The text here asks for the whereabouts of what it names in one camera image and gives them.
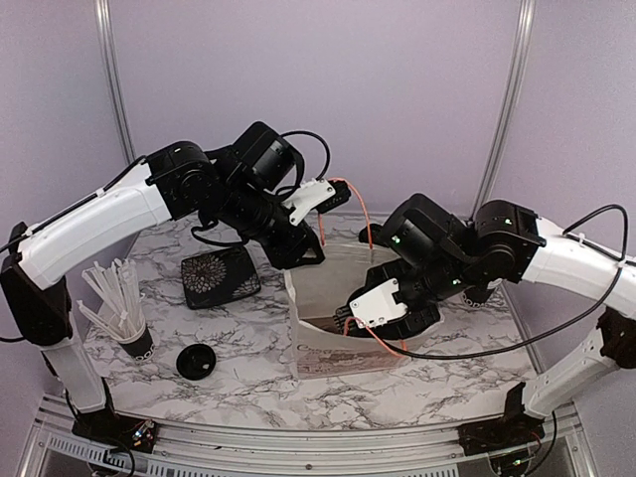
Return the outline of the white printed paper bag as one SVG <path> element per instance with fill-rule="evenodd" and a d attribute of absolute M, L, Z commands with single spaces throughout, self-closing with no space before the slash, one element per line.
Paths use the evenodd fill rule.
<path fill-rule="evenodd" d="M 388 313 L 399 308 L 380 300 L 398 290 L 387 281 L 406 270 L 406 263 L 392 250 L 338 238 L 324 244 L 323 251 L 322 263 L 284 272 L 295 378 L 332 378 L 398 367 L 406 356 L 384 347 L 379 339 L 413 351 L 443 323 L 443 314 L 434 305 L 388 320 Z"/>

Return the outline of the stack of paper cups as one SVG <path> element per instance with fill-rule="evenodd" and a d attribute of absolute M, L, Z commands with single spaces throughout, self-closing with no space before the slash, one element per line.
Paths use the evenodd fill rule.
<path fill-rule="evenodd" d="M 470 287 L 462 292 L 462 301 L 467 306 L 477 309 L 483 307 L 497 291 L 495 287 Z"/>

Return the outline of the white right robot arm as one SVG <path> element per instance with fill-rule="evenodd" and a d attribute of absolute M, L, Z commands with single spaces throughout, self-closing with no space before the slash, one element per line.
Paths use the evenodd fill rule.
<path fill-rule="evenodd" d="M 378 327 L 469 290 L 501 281 L 555 286 L 605 309 L 581 344 L 535 379 L 509 391 L 492 435 L 512 445 L 586 385 L 635 367 L 635 261 L 504 200 L 466 224 L 422 194 L 385 221 L 380 243 L 396 260 L 369 270 L 366 284 L 336 312 L 343 329 Z"/>

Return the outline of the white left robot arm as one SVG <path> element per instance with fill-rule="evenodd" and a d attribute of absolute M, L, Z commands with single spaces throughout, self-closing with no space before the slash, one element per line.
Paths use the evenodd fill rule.
<path fill-rule="evenodd" d="M 306 180 L 299 151 L 262 122 L 213 151 L 179 141 L 44 222 L 17 225 L 3 248 L 1 288 L 22 336 L 87 413 L 88 428 L 115 442 L 125 420 L 109 407 L 105 383 L 74 334 L 67 273 L 122 239 L 194 213 L 204 225 L 218 221 L 258 242 L 275 268 L 317 264 L 324 255 L 305 219 L 334 194 L 324 178 Z"/>

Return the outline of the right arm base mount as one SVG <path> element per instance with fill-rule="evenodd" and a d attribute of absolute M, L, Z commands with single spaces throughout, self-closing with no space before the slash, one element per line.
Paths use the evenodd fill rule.
<path fill-rule="evenodd" d="M 504 450 L 543 438 L 543 417 L 526 413 L 522 402 L 525 383 L 511 388 L 506 395 L 504 413 L 496 418 L 464 423 L 457 427 L 459 445 L 466 456 Z"/>

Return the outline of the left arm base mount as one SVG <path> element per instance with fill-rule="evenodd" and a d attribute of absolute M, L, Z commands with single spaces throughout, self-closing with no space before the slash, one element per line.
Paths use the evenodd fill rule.
<path fill-rule="evenodd" d="M 77 410 L 69 392 L 65 391 L 67 405 L 74 417 L 72 433 L 113 445 L 120 450 L 128 449 L 150 454 L 155 446 L 159 424 L 152 419 L 117 413 L 107 383 L 102 381 L 102 384 L 106 398 L 105 408 L 94 412 Z"/>

